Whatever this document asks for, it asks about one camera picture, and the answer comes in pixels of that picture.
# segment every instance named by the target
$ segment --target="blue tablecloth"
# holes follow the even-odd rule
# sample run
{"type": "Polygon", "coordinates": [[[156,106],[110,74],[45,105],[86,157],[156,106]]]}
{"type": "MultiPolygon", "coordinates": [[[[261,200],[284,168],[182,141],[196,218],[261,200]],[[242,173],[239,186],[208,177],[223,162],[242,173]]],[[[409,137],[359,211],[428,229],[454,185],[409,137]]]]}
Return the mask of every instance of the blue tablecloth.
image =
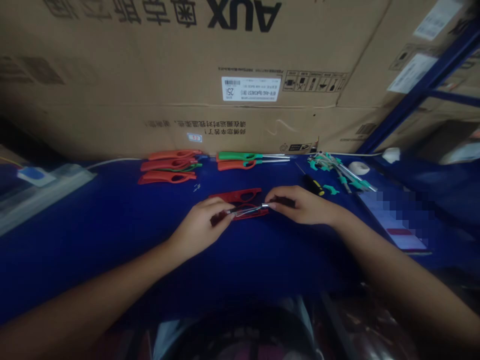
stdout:
{"type": "MultiPolygon", "coordinates": [[[[254,200],[261,203],[275,186],[301,185],[303,174],[295,162],[322,185],[340,191],[327,199],[378,229],[358,199],[346,194],[337,174],[310,169],[305,156],[222,172],[215,162],[204,161],[196,170],[197,180],[180,184],[137,185],[140,161],[114,162],[93,169],[98,172],[93,181],[0,237],[0,323],[164,241],[190,208],[211,194],[262,188],[254,200]]],[[[399,189],[375,170],[364,178],[380,190],[399,189]]],[[[437,237],[433,255],[418,258],[429,268],[480,253],[470,243],[458,243],[446,225],[439,225],[437,237]]],[[[121,323],[157,323],[342,290],[361,277],[331,228],[299,225],[271,211],[233,222],[214,245],[161,279],[121,323]]]]}

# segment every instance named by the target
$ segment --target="orange plastic piece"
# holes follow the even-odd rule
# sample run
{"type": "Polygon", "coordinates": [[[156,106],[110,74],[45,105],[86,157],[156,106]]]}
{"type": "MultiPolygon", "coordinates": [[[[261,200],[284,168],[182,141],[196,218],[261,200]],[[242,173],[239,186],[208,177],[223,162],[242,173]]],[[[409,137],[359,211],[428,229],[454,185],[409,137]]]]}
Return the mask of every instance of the orange plastic piece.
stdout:
{"type": "Polygon", "coordinates": [[[230,169],[243,169],[248,170],[253,168],[257,164],[256,160],[253,161],[221,161],[218,163],[218,171],[230,170],[230,169]]]}
{"type": "Polygon", "coordinates": [[[145,172],[159,169],[185,169],[188,168],[191,164],[197,163],[198,161],[194,157],[146,161],[141,164],[140,171],[145,172]]]}
{"type": "Polygon", "coordinates": [[[139,185],[151,183],[184,183],[187,180],[195,180],[197,176],[194,172],[170,172],[170,171],[149,171],[142,175],[138,180],[139,185]]]}
{"type": "Polygon", "coordinates": [[[187,149],[187,150],[173,150],[173,151],[159,151],[150,154],[148,160],[162,160],[162,159],[182,159],[190,158],[194,155],[200,155],[201,150],[198,149],[187,149]]]}

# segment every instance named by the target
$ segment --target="barcode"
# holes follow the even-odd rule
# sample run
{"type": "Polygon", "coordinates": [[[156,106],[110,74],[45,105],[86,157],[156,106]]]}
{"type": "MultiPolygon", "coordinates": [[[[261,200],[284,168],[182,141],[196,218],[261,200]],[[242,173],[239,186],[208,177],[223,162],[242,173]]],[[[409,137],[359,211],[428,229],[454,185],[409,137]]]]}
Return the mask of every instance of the barcode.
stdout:
{"type": "Polygon", "coordinates": [[[377,125],[374,123],[363,124],[355,133],[356,135],[370,135],[377,125]]]}

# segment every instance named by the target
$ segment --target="shipping label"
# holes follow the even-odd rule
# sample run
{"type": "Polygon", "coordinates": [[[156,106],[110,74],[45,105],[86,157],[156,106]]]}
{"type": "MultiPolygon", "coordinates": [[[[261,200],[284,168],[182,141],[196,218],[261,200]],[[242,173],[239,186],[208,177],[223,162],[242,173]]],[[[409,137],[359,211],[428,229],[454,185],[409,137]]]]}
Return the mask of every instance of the shipping label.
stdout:
{"type": "Polygon", "coordinates": [[[221,77],[223,101],[276,102],[280,78],[221,77]]]}
{"type": "Polygon", "coordinates": [[[462,8],[458,0],[438,0],[413,32],[416,37],[432,41],[462,8]]]}
{"type": "Polygon", "coordinates": [[[437,62],[437,58],[416,54],[388,87],[388,91],[408,94],[437,62]]]}

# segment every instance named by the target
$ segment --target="green plastic part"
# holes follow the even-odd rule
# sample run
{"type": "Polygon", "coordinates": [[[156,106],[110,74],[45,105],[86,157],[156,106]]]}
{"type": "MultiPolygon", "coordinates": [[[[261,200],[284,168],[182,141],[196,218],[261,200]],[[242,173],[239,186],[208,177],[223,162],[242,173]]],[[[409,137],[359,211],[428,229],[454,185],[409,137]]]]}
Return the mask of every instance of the green plastic part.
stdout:
{"type": "Polygon", "coordinates": [[[315,171],[318,170],[317,167],[315,166],[315,161],[310,160],[308,163],[310,164],[310,167],[311,167],[313,170],[315,170],[315,171]]]}
{"type": "Polygon", "coordinates": [[[338,191],[336,188],[330,185],[323,185],[323,187],[327,190],[330,190],[331,195],[337,195],[340,191],[338,191]]]}
{"type": "Polygon", "coordinates": [[[350,185],[354,186],[355,188],[361,190],[363,188],[363,185],[359,183],[358,181],[352,181],[350,185]]]}
{"type": "Polygon", "coordinates": [[[201,167],[202,167],[202,164],[197,163],[197,164],[191,164],[189,167],[184,168],[184,169],[162,169],[162,171],[171,171],[171,172],[175,172],[175,173],[185,173],[185,172],[188,172],[188,171],[192,171],[195,168],[201,168],[201,167]]]}
{"type": "Polygon", "coordinates": [[[218,158],[220,160],[242,160],[242,161],[252,161],[255,159],[261,159],[262,154],[256,154],[251,152],[227,152],[221,151],[218,153],[218,158]]]}

